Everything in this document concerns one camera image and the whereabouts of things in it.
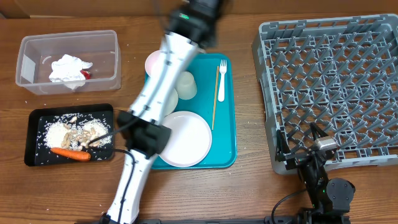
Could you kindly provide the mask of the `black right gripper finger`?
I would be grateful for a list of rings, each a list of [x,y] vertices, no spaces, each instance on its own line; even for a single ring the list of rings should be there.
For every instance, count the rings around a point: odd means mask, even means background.
[[[310,130],[314,140],[328,137],[327,133],[324,132],[316,123],[310,123]]]
[[[282,155],[282,154],[289,154],[291,153],[290,147],[287,144],[287,141],[284,137],[284,134],[281,132],[281,130],[277,130],[277,149],[276,149],[276,155]]]

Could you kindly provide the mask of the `pink plate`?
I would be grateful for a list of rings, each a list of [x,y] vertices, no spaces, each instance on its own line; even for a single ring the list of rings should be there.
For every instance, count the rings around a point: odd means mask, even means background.
[[[211,129],[198,114],[177,111],[167,115],[162,124],[171,129],[169,141],[160,153],[160,158],[167,164],[179,168],[191,167],[209,153]]]

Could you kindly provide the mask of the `white plastic fork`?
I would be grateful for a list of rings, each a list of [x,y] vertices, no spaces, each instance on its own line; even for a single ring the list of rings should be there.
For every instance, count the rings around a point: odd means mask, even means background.
[[[223,102],[225,99],[225,74],[227,72],[227,61],[222,60],[220,62],[220,85],[218,90],[218,101]]]

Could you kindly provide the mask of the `wooden chopstick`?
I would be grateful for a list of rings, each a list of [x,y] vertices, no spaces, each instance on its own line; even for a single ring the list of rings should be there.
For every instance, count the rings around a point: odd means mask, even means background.
[[[217,66],[216,67],[215,92],[214,92],[214,100],[213,100],[213,113],[212,113],[211,130],[214,130],[214,126],[215,126],[215,114],[216,114],[216,102],[217,102],[219,72],[220,72],[220,66]]]

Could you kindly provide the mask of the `white upturned cup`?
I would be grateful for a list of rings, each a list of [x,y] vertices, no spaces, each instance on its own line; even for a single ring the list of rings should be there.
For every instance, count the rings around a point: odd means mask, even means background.
[[[190,72],[182,72],[175,84],[178,97],[182,100],[190,100],[197,94],[197,84]]]

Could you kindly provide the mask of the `white bowl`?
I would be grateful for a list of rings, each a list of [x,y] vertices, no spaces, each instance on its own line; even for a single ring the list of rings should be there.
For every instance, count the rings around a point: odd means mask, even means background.
[[[169,115],[172,113],[178,104],[178,93],[176,89],[173,89],[171,94],[169,95],[168,100],[166,101],[165,108],[164,108],[164,116]]]

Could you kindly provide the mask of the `pink bowl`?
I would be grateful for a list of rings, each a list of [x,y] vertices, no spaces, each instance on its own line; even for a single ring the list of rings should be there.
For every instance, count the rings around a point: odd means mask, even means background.
[[[162,63],[160,59],[162,58],[162,51],[156,50],[152,52],[145,61],[145,71],[146,74],[151,77],[153,74],[159,75],[162,71]]]

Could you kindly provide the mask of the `rice and peanut leftovers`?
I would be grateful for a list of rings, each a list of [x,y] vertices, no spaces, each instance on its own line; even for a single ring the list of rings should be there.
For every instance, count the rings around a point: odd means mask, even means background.
[[[83,115],[78,113],[65,114],[61,116],[55,116],[54,118],[50,118],[50,121],[45,121],[44,125],[44,144],[49,148],[60,147],[60,143],[63,140],[63,137],[66,133],[66,129],[63,127],[63,124],[66,123],[73,116],[77,116],[77,122],[80,123],[83,120],[91,121],[92,119],[100,120],[99,131],[100,136],[104,136],[111,131],[111,125],[106,123],[105,118],[94,118],[92,114]],[[111,144],[111,136],[105,137],[103,139],[97,140],[93,143],[89,143],[84,149],[88,146],[98,147],[98,146],[106,146],[107,144]]]

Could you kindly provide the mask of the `red snack wrapper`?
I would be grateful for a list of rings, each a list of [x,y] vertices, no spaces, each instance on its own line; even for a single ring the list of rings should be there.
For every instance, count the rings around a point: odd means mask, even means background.
[[[89,80],[91,77],[91,73],[86,70],[81,70],[81,74],[85,77],[86,80]]]

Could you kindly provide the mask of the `white napkin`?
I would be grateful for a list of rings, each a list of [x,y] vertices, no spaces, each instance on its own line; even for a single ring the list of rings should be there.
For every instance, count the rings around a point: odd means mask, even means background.
[[[78,57],[64,54],[61,59],[52,62],[49,80],[51,82],[72,82],[72,84],[65,84],[65,86],[71,90],[76,90],[86,84],[86,79],[80,71],[88,71],[92,66],[92,62],[85,62]]]

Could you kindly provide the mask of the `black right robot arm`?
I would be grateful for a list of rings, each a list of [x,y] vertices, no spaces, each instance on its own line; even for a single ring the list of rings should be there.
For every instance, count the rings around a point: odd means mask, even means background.
[[[350,203],[355,186],[342,178],[329,179],[324,168],[327,160],[336,154],[339,145],[315,123],[310,124],[314,144],[305,152],[293,154],[280,130],[277,131],[275,159],[285,162],[287,170],[295,169],[305,188],[279,200],[271,211],[271,222],[279,223],[275,217],[277,207],[284,201],[307,192],[311,208],[301,208],[295,217],[286,218],[287,223],[349,223]]]

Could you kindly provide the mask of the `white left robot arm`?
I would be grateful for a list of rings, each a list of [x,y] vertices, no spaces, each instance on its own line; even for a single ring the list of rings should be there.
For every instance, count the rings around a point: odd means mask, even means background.
[[[164,36],[158,75],[152,75],[128,111],[118,117],[118,132],[126,140],[124,167],[113,203],[99,223],[135,223],[151,167],[164,150],[171,130],[162,125],[167,100],[178,76],[200,50],[215,46],[216,23],[227,1],[192,0],[159,17]]]

